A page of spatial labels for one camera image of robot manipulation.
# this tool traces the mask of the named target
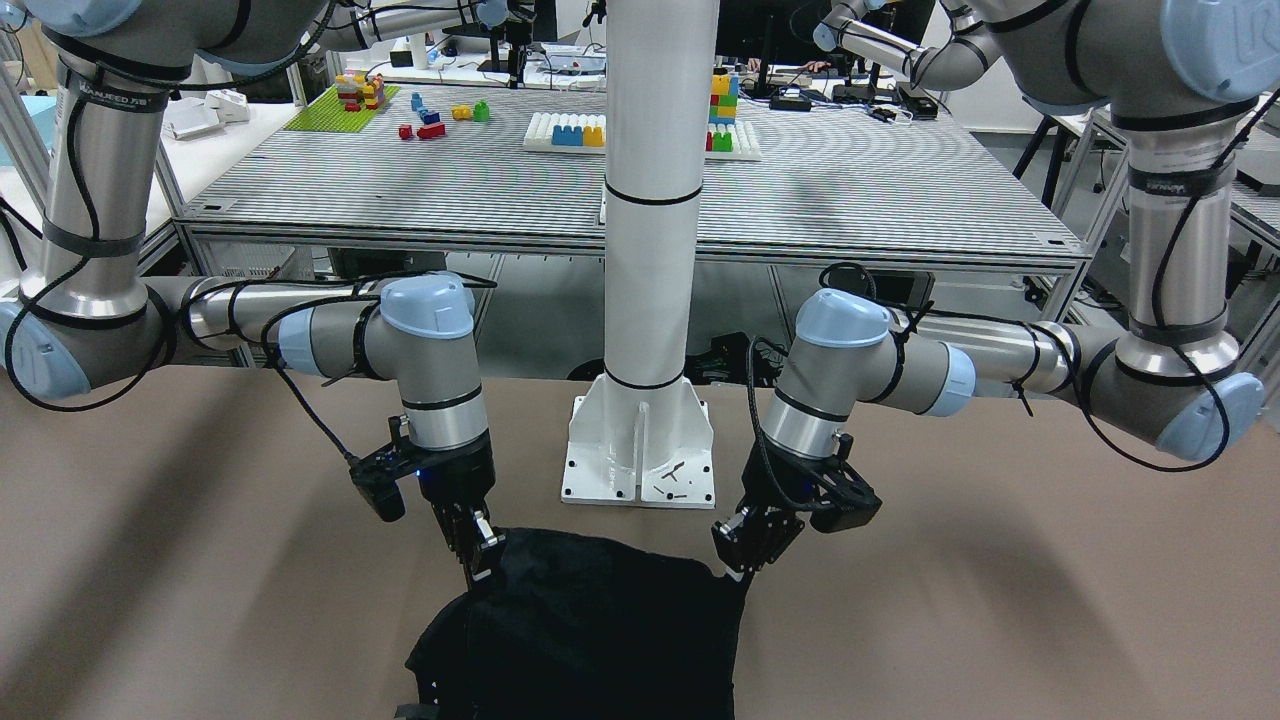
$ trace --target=beige table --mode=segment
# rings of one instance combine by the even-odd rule
[[[384,441],[392,386],[303,387],[355,450]],[[497,519],[713,562],[742,391],[703,391],[717,511],[562,505],[577,391],[488,383]],[[1276,716],[1274,430],[1157,477],[1073,409],[1036,410],[859,407],[855,465],[884,509],[806,532],[755,583],[740,717]],[[0,389],[0,717],[385,720],[412,700],[401,662],[458,569],[416,493],[399,523],[374,518],[278,378],[165,369],[72,416]]]

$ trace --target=black fabric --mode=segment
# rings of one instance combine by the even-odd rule
[[[746,584],[622,543],[506,530],[500,569],[404,666],[440,720],[731,720]]]

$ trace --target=green lego brick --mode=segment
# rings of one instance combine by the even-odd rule
[[[383,92],[387,94],[387,105],[390,105],[392,97],[399,92],[398,85],[388,85],[383,87]],[[381,113],[383,109],[378,110],[360,110],[358,113],[348,113],[347,109],[338,102],[338,88],[330,87],[324,91],[324,95],[316,97],[315,102],[302,109],[301,113],[287,126],[284,129],[292,129],[298,132],[360,132],[365,129],[369,123],[374,122],[374,118]]]

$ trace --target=white lego baseplate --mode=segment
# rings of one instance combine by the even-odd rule
[[[604,145],[608,143],[604,115],[577,115],[566,113],[535,113],[529,120],[529,129],[525,131],[525,150],[532,152],[564,152],[570,155],[604,155],[604,145],[556,145],[552,136],[556,127],[568,128],[600,128]],[[759,161],[764,159],[760,150],[760,140],[755,135],[755,127],[748,122],[733,124],[708,124],[707,132],[727,132],[733,140],[731,151],[708,151],[708,160],[748,160]]]

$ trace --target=white column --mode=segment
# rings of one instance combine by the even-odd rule
[[[714,503],[710,425],[681,373],[718,12],[609,4],[608,374],[570,425],[568,502]]]

